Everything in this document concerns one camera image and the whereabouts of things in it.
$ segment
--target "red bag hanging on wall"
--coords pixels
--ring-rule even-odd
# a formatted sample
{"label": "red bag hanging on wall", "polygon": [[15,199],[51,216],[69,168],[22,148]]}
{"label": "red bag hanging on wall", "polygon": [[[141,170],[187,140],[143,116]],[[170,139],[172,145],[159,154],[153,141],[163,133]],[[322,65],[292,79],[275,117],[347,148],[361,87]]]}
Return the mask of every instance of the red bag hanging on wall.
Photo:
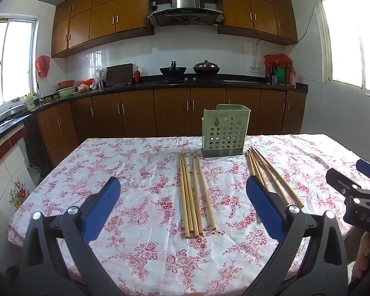
{"label": "red bag hanging on wall", "polygon": [[49,71],[49,63],[51,58],[47,55],[41,55],[36,59],[36,70],[40,78],[46,78]]}

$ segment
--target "bundle of chopsticks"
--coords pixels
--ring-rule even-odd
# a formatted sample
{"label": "bundle of chopsticks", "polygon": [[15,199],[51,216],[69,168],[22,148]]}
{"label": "bundle of chopsticks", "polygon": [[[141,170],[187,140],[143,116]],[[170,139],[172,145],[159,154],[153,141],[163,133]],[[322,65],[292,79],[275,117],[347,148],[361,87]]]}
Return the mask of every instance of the bundle of chopsticks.
{"label": "bundle of chopsticks", "polygon": [[196,173],[195,160],[197,161],[201,183],[204,189],[204,196],[207,203],[207,209],[211,220],[211,225],[213,230],[217,229],[217,226],[214,221],[214,216],[212,215],[211,202],[209,199],[207,186],[205,184],[205,179],[199,158],[198,156],[196,156],[196,159],[194,159],[192,154],[192,168],[194,179],[194,194],[193,194],[188,172],[188,163],[186,162],[186,157],[183,154],[180,154],[180,184],[181,184],[182,208],[184,210],[183,223],[185,227],[185,238],[190,238],[191,236],[198,237],[203,235],[203,224],[200,212],[200,201],[198,191],[198,177]]}
{"label": "bundle of chopsticks", "polygon": [[274,176],[279,180],[282,186],[285,188],[287,193],[292,197],[292,199],[296,202],[297,206],[303,208],[304,205],[300,201],[299,197],[295,194],[292,188],[288,185],[284,178],[277,172],[277,170],[273,167],[273,165],[262,156],[262,154],[256,149],[251,148],[245,152],[245,156],[248,158],[249,162],[249,173],[251,176],[256,176],[260,182],[264,185],[265,189],[267,190],[266,180],[262,174],[261,168],[264,170],[265,174],[269,178],[270,182],[273,184],[273,187],[277,194],[281,197],[281,199],[288,205],[289,202],[286,199],[284,193],[282,192],[281,187],[275,180]]}

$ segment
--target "window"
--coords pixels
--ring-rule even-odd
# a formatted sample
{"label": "window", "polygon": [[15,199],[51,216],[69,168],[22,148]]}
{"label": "window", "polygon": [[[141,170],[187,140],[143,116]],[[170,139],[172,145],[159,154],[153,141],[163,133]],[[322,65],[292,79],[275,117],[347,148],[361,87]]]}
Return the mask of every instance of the window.
{"label": "window", "polygon": [[370,91],[370,0],[321,0],[326,75]]}
{"label": "window", "polygon": [[0,106],[33,90],[35,22],[0,19]]}

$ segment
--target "blue gripper pad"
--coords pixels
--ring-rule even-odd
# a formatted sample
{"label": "blue gripper pad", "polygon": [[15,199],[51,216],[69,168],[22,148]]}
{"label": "blue gripper pad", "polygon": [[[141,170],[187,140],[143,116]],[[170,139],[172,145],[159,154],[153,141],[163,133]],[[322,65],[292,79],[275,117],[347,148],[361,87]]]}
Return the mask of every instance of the blue gripper pad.
{"label": "blue gripper pad", "polygon": [[283,219],[256,176],[248,178],[246,191],[249,201],[251,201],[269,236],[281,243],[286,235],[285,219]]}
{"label": "blue gripper pad", "polygon": [[111,177],[99,192],[97,202],[82,223],[84,242],[89,243],[97,239],[120,195],[121,184],[118,179]]}
{"label": "blue gripper pad", "polygon": [[370,164],[362,159],[356,162],[356,169],[364,174],[367,178],[370,178]]}

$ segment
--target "backsplash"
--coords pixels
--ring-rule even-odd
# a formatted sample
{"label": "backsplash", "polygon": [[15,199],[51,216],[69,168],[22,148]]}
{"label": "backsplash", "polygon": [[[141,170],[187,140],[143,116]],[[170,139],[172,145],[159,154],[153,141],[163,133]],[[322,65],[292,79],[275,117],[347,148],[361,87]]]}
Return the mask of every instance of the backsplash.
{"label": "backsplash", "polygon": [[256,66],[260,74],[250,72],[254,65],[257,39],[221,35],[216,26],[156,27],[155,35],[116,41],[66,58],[66,79],[86,80],[93,77],[96,67],[133,63],[142,76],[161,74],[159,68],[169,67],[171,61],[192,67],[204,60],[216,63],[219,73],[264,76],[265,54],[284,53],[284,46],[267,41],[257,45]]}

